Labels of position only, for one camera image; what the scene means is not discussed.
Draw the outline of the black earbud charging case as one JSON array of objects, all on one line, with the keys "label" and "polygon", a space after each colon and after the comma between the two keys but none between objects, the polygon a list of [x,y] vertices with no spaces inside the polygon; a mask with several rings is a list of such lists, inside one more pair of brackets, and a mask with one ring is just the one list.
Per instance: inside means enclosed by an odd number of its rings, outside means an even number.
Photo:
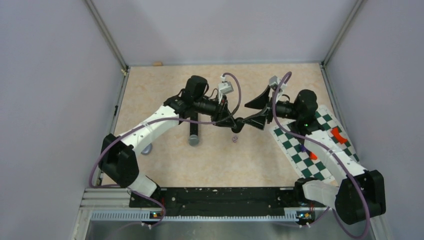
[{"label": "black earbud charging case", "polygon": [[244,127],[244,122],[243,122],[244,118],[243,117],[237,117],[234,121],[235,121],[235,128],[232,129],[232,132],[235,134],[238,134],[242,131],[243,127]]}]

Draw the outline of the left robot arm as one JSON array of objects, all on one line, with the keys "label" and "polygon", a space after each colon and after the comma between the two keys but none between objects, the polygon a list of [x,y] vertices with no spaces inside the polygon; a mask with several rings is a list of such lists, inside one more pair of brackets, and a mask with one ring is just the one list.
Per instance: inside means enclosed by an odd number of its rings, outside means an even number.
[{"label": "left robot arm", "polygon": [[233,115],[239,105],[233,111],[228,109],[226,95],[234,89],[227,76],[230,76],[229,72],[221,75],[217,96],[211,98],[205,95],[209,89],[208,81],[193,75],[179,93],[165,100],[146,120],[118,136],[107,135],[97,160],[99,169],[119,187],[141,194],[141,200],[147,206],[156,206],[161,198],[159,185],[141,172],[138,155],[159,136],[183,122],[201,124],[194,120],[196,115],[209,116],[210,125],[235,128]]}]

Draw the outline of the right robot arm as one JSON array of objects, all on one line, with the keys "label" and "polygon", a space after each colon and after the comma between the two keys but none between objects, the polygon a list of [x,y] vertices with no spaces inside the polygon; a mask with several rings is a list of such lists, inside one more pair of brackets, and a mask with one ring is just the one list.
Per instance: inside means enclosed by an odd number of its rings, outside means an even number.
[{"label": "right robot arm", "polygon": [[369,171],[348,156],[328,135],[318,122],[317,96],[309,89],[301,90],[294,102],[280,101],[283,91],[272,87],[244,106],[260,112],[243,120],[244,124],[263,129],[266,123],[279,118],[290,119],[290,129],[280,123],[279,129],[302,142],[305,149],[314,154],[329,170],[339,186],[319,181],[317,177],[302,178],[301,187],[293,192],[293,200],[299,206],[316,201],[333,209],[346,224],[386,213],[384,177],[378,170]]}]

